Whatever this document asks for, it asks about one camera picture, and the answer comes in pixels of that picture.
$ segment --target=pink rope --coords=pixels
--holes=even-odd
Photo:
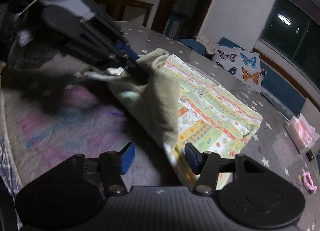
[[[302,174],[302,181],[303,185],[306,188],[307,191],[309,191],[311,194],[315,193],[318,189],[317,186],[313,185],[312,178],[310,176],[310,172],[306,171],[304,174]]]

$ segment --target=blue gripper pad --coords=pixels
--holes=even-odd
[[[128,143],[120,152],[119,173],[126,174],[132,164],[136,153],[136,146],[133,142]]]
[[[135,61],[137,59],[139,59],[138,54],[136,54],[133,49],[129,48],[126,45],[122,45],[122,44],[117,44],[116,47],[120,50],[125,50],[125,52],[129,55],[129,57],[131,57],[132,59],[134,59]]]
[[[199,163],[198,163],[198,160],[197,160],[197,154],[187,144],[184,146],[184,156],[185,156],[185,158],[186,158],[186,160],[187,160],[192,172],[194,174],[199,174],[198,173]]]

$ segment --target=blue butterfly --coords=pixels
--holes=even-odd
[[[247,56],[245,56],[243,53],[240,53],[242,59],[243,59],[243,63],[245,65],[249,65],[251,64],[251,67],[255,68],[256,67],[256,62],[257,62],[257,58],[256,57],[252,57],[250,59],[247,58]]]
[[[220,66],[221,68],[225,69],[224,66],[220,62],[217,62],[217,65]],[[237,72],[237,68],[236,67],[232,67],[231,69],[228,70],[228,72],[231,75],[234,75]]]

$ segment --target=glass window pane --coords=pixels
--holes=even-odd
[[[309,16],[290,1],[277,0],[262,38],[292,58],[309,20]]]
[[[311,20],[294,62],[320,86],[320,26]]]

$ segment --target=ceiling light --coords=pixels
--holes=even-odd
[[[291,22],[288,18],[284,17],[283,15],[278,14],[279,19],[287,25],[291,25]]]

